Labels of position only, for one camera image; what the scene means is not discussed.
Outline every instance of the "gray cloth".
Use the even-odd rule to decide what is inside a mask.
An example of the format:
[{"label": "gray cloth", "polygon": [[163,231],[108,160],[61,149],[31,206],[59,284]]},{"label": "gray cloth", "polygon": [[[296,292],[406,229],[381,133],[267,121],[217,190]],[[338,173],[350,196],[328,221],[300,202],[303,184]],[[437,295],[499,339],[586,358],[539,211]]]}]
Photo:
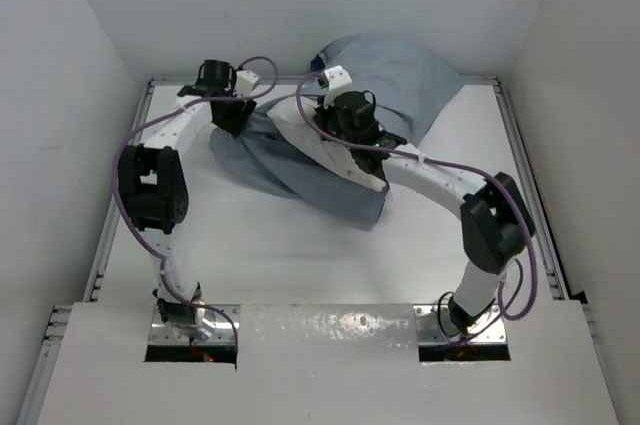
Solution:
[{"label": "gray cloth", "polygon": [[[322,65],[341,65],[351,75],[354,90],[371,90],[377,101],[376,119],[414,145],[464,83],[442,58],[388,35],[359,34],[336,40],[312,62],[312,68]],[[304,94],[323,92],[314,84]],[[388,190],[375,192],[338,177],[286,142],[266,115],[283,98],[257,108],[237,138],[215,129],[210,145],[216,157],[259,190],[300,198],[333,215],[375,224]]]}]

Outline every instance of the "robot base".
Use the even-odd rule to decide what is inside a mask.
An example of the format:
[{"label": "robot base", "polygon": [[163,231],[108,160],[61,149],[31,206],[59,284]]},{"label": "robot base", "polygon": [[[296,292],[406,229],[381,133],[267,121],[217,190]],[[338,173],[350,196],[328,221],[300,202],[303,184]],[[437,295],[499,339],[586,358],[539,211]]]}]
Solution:
[{"label": "robot base", "polygon": [[[449,346],[461,337],[448,338],[440,329],[437,317],[437,305],[414,305],[416,331],[418,335],[418,354],[421,362],[477,362],[511,360],[507,344],[504,322],[499,319],[486,331],[461,346]],[[498,313],[493,306],[471,327],[469,333],[482,331]],[[440,310],[443,326],[447,331],[456,330],[449,320],[447,306]]]},{"label": "robot base", "polygon": [[[240,305],[216,305],[240,328]],[[231,324],[208,310],[198,329],[178,328],[162,321],[154,308],[145,362],[236,363]]]}]

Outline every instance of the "white table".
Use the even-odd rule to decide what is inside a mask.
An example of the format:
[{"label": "white table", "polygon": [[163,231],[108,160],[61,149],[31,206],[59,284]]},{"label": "white table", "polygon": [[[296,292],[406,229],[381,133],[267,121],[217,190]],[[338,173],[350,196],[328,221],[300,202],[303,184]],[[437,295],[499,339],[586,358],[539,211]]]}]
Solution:
[{"label": "white table", "polygon": [[[178,88],[156,86],[148,118]],[[394,187],[380,223],[359,229],[247,187],[208,140],[183,158],[184,237],[207,301],[242,304],[238,371],[144,363],[154,276],[120,223],[99,301],[74,306],[38,423],[615,423],[580,304],[552,299],[544,242],[534,311],[507,323],[510,362],[420,364],[411,304],[460,281],[455,218]],[[517,176],[491,85],[466,85],[421,149]]]}]

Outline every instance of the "robotic arm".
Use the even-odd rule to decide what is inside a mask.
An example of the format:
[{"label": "robotic arm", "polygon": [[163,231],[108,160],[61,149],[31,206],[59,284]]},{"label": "robotic arm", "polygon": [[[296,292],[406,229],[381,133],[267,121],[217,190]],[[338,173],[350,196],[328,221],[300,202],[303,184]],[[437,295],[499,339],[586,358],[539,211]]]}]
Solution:
[{"label": "robotic arm", "polygon": [[[225,62],[207,61],[200,69],[198,81],[181,90],[179,96],[182,98],[178,99],[177,106],[184,106],[194,95],[247,96],[258,81],[259,77],[252,72],[235,71]],[[402,137],[386,132],[379,126],[374,117],[375,105],[363,93],[351,91],[351,79],[341,67],[326,70],[321,85],[327,93],[320,104],[313,104],[313,108],[316,111],[314,120],[323,131],[351,143],[420,155]],[[180,155],[185,153],[196,135],[212,122],[229,133],[239,134],[254,108],[255,102],[252,101],[195,105],[167,121],[146,143],[127,147],[119,162],[119,190],[127,213],[144,238],[167,257],[164,269],[160,260],[153,259],[158,284],[158,309],[164,322],[182,329],[197,329],[201,317],[193,307],[177,301],[166,290],[162,275],[175,291],[193,302],[201,303],[201,290],[188,269],[188,261],[181,258],[179,224],[186,216],[189,199]],[[283,135],[314,158],[302,144]],[[329,155],[336,156],[336,150],[333,147]],[[342,159],[345,153],[350,155],[347,168],[355,164],[358,170],[366,174],[408,187],[434,200],[460,219],[468,262],[462,282],[449,301],[448,308],[452,323],[466,334],[468,327],[493,303],[507,263],[525,246],[513,212],[502,195],[492,185],[465,172],[449,171],[384,153],[338,151]],[[334,161],[333,165],[339,166],[341,163],[346,162]],[[333,171],[345,178],[351,175],[343,174],[340,170]],[[504,173],[496,175],[496,179],[507,188],[525,217],[529,233],[533,234],[533,222],[514,180]]]}]

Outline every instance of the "folded fabric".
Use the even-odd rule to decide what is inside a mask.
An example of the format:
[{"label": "folded fabric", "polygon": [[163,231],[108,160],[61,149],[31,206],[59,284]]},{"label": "folded fabric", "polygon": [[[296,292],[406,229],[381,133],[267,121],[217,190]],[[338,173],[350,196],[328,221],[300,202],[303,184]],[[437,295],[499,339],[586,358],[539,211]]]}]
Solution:
[{"label": "folded fabric", "polygon": [[[419,144],[464,83],[441,57],[401,38],[382,34],[337,40],[312,61],[312,69],[334,65],[349,72],[354,90],[370,90],[376,96],[378,122],[414,145]],[[303,90],[306,96],[321,94],[317,84]],[[372,189],[376,187],[346,180],[288,143],[267,116],[285,98],[257,108],[237,138],[215,129],[210,146],[218,160],[259,190],[302,199],[348,220],[375,224],[384,206],[386,184],[376,191]]]}]

